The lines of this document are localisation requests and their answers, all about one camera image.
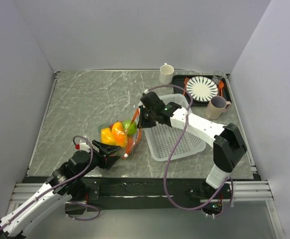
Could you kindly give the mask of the white plastic perforated basket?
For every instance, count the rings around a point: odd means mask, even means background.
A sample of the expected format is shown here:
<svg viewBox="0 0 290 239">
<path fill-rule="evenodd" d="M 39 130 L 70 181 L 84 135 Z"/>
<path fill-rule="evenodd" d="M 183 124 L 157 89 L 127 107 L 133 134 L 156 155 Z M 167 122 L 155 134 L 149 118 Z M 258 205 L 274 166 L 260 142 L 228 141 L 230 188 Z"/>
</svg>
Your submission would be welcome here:
<svg viewBox="0 0 290 239">
<path fill-rule="evenodd" d="M 159 98 L 165 104 L 175 102 L 184 108 L 188 107 L 186 97 L 181 94 L 169 94 L 160 96 Z M 153 159 L 158 162 L 163 162 L 168 160 L 171 150 L 179 139 L 182 130 L 171 128 L 164 124 L 158 124 L 155 127 L 144 129 L 144 132 Z M 195 155 L 204 151 L 205 148 L 206 143 L 204 141 L 186 132 L 178 143 L 171 160 Z"/>
</svg>

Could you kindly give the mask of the yellow bell pepper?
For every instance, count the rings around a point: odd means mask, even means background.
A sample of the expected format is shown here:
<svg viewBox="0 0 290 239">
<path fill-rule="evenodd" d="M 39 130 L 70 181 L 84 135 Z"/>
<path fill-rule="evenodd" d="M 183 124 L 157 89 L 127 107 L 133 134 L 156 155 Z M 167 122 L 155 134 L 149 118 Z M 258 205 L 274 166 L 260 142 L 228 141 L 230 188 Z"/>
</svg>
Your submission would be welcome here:
<svg viewBox="0 0 290 239">
<path fill-rule="evenodd" d="M 101 143 L 107 145 L 116 145 L 115 139 L 112 135 L 112 130 L 109 127 L 101 130 Z"/>
</svg>

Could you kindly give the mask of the peach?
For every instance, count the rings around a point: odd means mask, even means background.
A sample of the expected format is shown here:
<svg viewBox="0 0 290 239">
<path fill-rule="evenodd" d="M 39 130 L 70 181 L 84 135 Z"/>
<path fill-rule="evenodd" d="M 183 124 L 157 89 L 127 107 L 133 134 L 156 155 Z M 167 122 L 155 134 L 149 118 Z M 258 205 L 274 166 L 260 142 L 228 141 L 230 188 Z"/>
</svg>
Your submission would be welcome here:
<svg viewBox="0 0 290 239">
<path fill-rule="evenodd" d="M 128 137 L 128 143 L 126 146 L 127 151 L 131 151 L 135 146 L 135 141 L 133 138 Z"/>
</svg>

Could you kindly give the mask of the green apple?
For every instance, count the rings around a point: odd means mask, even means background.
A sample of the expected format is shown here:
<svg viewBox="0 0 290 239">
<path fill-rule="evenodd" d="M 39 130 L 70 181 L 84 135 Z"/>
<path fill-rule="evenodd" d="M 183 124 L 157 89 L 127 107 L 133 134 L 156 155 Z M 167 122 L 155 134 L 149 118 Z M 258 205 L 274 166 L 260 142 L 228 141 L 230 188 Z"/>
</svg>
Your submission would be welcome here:
<svg viewBox="0 0 290 239">
<path fill-rule="evenodd" d="M 128 136 L 132 136 L 137 132 L 137 125 L 135 122 L 131 120 L 125 120 L 122 122 L 124 131 L 127 133 Z"/>
</svg>

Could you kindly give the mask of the orange yellow mango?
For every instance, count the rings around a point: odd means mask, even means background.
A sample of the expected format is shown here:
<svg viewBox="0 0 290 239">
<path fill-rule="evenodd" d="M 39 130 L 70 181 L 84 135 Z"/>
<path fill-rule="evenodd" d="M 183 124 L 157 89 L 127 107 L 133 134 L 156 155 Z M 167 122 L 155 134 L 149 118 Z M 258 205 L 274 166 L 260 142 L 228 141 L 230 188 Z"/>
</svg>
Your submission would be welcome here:
<svg viewBox="0 0 290 239">
<path fill-rule="evenodd" d="M 112 135 L 115 139 L 116 146 L 120 146 L 122 148 L 126 147 L 128 137 L 124 131 L 123 124 L 120 121 L 113 124 Z"/>
</svg>

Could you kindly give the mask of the clear zip bag orange zipper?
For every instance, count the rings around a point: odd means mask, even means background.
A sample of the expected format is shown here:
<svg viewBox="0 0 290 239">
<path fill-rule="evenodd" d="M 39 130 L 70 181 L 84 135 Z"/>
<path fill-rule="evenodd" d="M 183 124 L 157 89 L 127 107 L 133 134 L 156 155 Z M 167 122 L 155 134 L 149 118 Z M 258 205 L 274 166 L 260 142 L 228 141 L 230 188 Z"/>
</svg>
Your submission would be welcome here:
<svg viewBox="0 0 290 239">
<path fill-rule="evenodd" d="M 140 110 L 137 109 L 131 119 L 100 125 L 101 143 L 119 146 L 121 149 L 114 155 L 128 158 L 141 139 L 141 130 L 137 128 L 139 118 Z"/>
</svg>

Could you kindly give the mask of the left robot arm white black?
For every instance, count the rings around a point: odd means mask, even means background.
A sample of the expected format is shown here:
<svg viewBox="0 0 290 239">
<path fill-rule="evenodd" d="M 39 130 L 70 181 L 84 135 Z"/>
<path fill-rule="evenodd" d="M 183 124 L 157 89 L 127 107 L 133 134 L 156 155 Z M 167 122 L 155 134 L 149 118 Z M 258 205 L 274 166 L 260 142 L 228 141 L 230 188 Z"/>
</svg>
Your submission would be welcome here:
<svg viewBox="0 0 290 239">
<path fill-rule="evenodd" d="M 122 148 L 96 140 L 75 145 L 76 152 L 54 170 L 42 186 L 21 206 L 0 218 L 0 239 L 24 239 L 48 214 L 60 205 L 79 200 L 85 194 L 82 181 L 96 167 L 110 169 Z"/>
</svg>

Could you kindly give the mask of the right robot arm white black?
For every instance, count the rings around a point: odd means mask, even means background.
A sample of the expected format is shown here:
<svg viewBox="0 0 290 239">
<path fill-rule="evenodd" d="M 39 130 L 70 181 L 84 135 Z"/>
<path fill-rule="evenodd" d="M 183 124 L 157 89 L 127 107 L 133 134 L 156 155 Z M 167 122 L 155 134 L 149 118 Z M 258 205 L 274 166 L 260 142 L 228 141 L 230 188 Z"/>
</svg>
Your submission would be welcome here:
<svg viewBox="0 0 290 239">
<path fill-rule="evenodd" d="M 165 104 L 155 92 L 143 93 L 141 103 L 138 128 L 164 124 L 190 133 L 213 148 L 214 165 L 205 180 L 203 191 L 208 198 L 217 197 L 221 193 L 221 184 L 247 152 L 239 128 L 233 123 L 223 125 L 211 122 L 174 102 Z"/>
</svg>

